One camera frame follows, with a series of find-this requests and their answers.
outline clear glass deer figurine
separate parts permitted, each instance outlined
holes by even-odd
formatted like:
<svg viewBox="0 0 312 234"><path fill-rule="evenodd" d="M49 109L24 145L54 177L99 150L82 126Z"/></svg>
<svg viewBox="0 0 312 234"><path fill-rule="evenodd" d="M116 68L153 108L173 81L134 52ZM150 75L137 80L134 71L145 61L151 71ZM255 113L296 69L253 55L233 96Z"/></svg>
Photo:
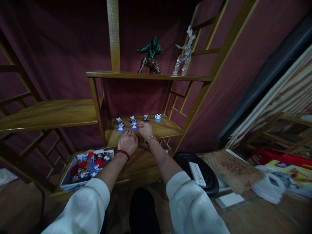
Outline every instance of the clear glass deer figurine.
<svg viewBox="0 0 312 234"><path fill-rule="evenodd" d="M188 63L189 63L189 59L192 55L192 42L193 40L195 39L195 35L193 35L193 30L191 29L191 26L189 25L188 27L188 30L187 30L187 33L188 33L188 36L189 36L189 40L188 40L188 43L185 45L185 46L179 46L176 44L176 46L179 48L179 49L184 49L184 54L181 54L177 61L176 61L176 66L175 66L175 69L172 73L172 75L174 76L177 76L178 75L178 68L179 68L179 65L181 63L184 62L184 66L182 68L182 76L184 75L185 73L185 70L188 66Z"/></svg>

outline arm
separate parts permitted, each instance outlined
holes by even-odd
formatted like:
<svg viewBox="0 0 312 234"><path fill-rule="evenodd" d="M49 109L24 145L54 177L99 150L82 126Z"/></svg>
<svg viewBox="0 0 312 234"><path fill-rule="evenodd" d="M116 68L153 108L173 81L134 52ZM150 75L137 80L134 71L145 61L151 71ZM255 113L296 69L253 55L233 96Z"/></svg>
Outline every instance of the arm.
<svg viewBox="0 0 312 234"><path fill-rule="evenodd" d="M160 55L162 53L162 47L160 45L157 46L156 55Z"/></svg>
<svg viewBox="0 0 312 234"><path fill-rule="evenodd" d="M153 136L152 127L138 122L140 134ZM175 233L222 233L229 231L205 191L182 170L155 138L147 139L166 185Z"/></svg>
<svg viewBox="0 0 312 234"><path fill-rule="evenodd" d="M136 148L134 132L125 131L120 137L118 149L131 155ZM127 160L126 155L117 153L85 187L71 196L64 211L42 233L100 233L110 192Z"/></svg>
<svg viewBox="0 0 312 234"><path fill-rule="evenodd" d="M137 148L137 136L134 135L134 131L126 130L120 137L117 148L126 151L129 155L133 154ZM117 153L114 159L95 176L107 185L110 193L127 160L125 154Z"/></svg>
<svg viewBox="0 0 312 234"><path fill-rule="evenodd" d="M146 122L138 122L140 134L144 139L153 136L152 126ZM159 142L155 138L147 139L150 146L150 150L156 160L159 167L160 174L162 175L165 185L176 173L183 171L183 169L173 160L173 158L167 154L162 148Z"/></svg>
<svg viewBox="0 0 312 234"><path fill-rule="evenodd" d="M148 49L149 49L149 45L147 45L147 46L145 46L143 49L137 49L136 51L138 52L138 53L140 53L140 54L144 54L144 53L146 53L147 51L148 51Z"/></svg>

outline white plastic bag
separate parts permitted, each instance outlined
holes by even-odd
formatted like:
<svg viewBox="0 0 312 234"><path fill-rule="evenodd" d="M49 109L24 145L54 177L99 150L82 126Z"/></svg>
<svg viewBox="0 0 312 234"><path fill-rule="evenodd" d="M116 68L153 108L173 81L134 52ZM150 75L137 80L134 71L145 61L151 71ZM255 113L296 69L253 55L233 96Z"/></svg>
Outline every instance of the white plastic bag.
<svg viewBox="0 0 312 234"><path fill-rule="evenodd" d="M279 204L286 189L282 180L271 174L274 170L267 168L266 166L260 165L256 166L256 168L263 171L266 176L254 185L253 191L268 202Z"/></svg>

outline white sleeve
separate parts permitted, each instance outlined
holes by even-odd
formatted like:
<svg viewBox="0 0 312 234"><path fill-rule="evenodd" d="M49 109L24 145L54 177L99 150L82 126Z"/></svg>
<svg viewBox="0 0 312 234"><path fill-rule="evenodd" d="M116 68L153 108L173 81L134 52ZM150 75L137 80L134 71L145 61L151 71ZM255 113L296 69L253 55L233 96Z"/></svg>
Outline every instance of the white sleeve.
<svg viewBox="0 0 312 234"><path fill-rule="evenodd" d="M92 178L71 196L64 211L42 233L99 234L109 201L107 185L100 179Z"/></svg>
<svg viewBox="0 0 312 234"><path fill-rule="evenodd" d="M230 233L206 192L186 172L175 174L166 192L175 233Z"/></svg>

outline hand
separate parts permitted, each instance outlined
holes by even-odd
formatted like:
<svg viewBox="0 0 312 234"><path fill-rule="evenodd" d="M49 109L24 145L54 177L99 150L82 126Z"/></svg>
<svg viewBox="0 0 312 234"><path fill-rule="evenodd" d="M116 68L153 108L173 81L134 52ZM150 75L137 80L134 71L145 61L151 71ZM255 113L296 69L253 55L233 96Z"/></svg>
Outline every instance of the hand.
<svg viewBox="0 0 312 234"><path fill-rule="evenodd" d="M137 126L139 128L140 134L142 135L144 139L146 139L147 137L153 136L153 129L149 123L140 121L137 123Z"/></svg>
<svg viewBox="0 0 312 234"><path fill-rule="evenodd" d="M125 130L119 139L117 148L126 151L129 155L133 154L137 149L137 136L134 135L134 131Z"/></svg>

